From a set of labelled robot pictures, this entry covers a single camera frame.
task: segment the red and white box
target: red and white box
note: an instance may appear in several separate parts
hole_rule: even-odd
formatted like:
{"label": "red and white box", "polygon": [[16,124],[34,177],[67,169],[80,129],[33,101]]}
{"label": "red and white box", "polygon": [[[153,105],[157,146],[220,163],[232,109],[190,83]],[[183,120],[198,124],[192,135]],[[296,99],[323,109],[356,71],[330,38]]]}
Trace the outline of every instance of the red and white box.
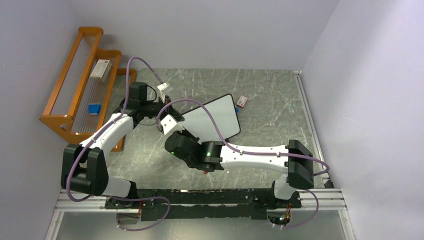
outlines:
{"label": "red and white box", "polygon": [[244,107],[246,102],[248,101],[248,98],[246,96],[241,96],[240,99],[238,99],[237,103],[235,105],[239,106],[240,108]]}
{"label": "red and white box", "polygon": [[111,69],[111,61],[106,59],[99,59],[95,64],[93,71],[90,74],[90,78],[93,80],[105,81]]}

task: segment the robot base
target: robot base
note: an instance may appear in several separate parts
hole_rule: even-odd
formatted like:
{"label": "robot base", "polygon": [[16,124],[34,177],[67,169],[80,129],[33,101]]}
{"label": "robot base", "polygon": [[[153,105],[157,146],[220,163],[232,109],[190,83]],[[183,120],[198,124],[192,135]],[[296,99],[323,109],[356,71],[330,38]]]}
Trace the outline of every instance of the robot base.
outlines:
{"label": "robot base", "polygon": [[[291,208],[294,209],[302,207],[298,191],[295,191],[288,200],[275,198],[274,183],[272,188],[138,189],[137,193],[140,198],[155,196],[168,198],[171,202],[171,210],[166,219],[250,217],[252,220],[267,220],[267,210],[285,209],[288,204],[291,204]],[[168,208],[162,200],[143,201],[141,204],[142,221],[158,220]],[[115,199],[106,201],[104,207],[128,209]],[[138,209],[139,207],[140,203],[135,202],[130,208]],[[118,213],[118,219],[125,220],[127,215],[120,216]]]}

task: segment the blue object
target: blue object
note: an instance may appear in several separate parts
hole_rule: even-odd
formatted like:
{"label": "blue object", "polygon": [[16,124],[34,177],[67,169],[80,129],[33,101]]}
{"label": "blue object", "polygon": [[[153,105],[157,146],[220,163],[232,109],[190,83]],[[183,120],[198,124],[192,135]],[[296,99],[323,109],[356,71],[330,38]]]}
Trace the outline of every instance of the blue object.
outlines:
{"label": "blue object", "polygon": [[100,103],[90,103],[88,105],[88,113],[90,115],[97,115],[100,113]]}

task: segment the marble floor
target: marble floor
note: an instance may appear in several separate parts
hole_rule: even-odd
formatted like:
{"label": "marble floor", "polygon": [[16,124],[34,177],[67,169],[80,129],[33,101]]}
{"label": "marble floor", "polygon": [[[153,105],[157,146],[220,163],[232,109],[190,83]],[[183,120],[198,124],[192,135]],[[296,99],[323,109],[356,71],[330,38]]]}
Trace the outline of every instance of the marble floor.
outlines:
{"label": "marble floor", "polygon": [[[241,95],[248,97],[240,109],[238,119],[241,132],[230,141],[245,146],[285,145],[289,139],[301,141],[315,152],[313,136],[303,109],[301,95],[292,71],[250,69],[169,69],[155,71],[164,82],[172,85],[169,94],[173,100],[192,98],[206,103],[230,93],[234,100]],[[125,97],[123,77],[115,81],[108,115]],[[158,85],[148,69],[137,71],[137,82],[152,87]],[[194,107],[190,103],[176,104],[181,113]],[[145,119],[126,136],[124,150],[111,152],[106,160],[109,174],[137,183],[138,188],[149,189],[208,189],[208,188],[270,188],[280,174],[261,169],[231,169],[204,174],[165,151],[166,138]],[[320,176],[314,179],[316,188],[323,188]]]}

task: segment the orange wooden shelf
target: orange wooden shelf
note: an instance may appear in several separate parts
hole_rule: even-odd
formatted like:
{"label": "orange wooden shelf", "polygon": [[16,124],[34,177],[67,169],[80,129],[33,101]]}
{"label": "orange wooden shelf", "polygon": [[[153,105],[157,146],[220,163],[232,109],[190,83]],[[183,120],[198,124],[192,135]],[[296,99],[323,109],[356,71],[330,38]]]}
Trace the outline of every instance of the orange wooden shelf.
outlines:
{"label": "orange wooden shelf", "polygon": [[[100,27],[80,27],[68,57],[60,72],[50,98],[40,116],[40,121],[68,143],[79,144],[104,123],[109,100],[117,75],[125,75],[125,68],[118,68],[119,50],[99,48],[103,35]],[[111,60],[112,68],[104,82],[90,80],[94,63],[99,59]],[[130,70],[130,82],[136,79],[136,70]],[[98,115],[88,113],[88,104],[100,103]],[[120,152],[124,138],[112,150]]]}

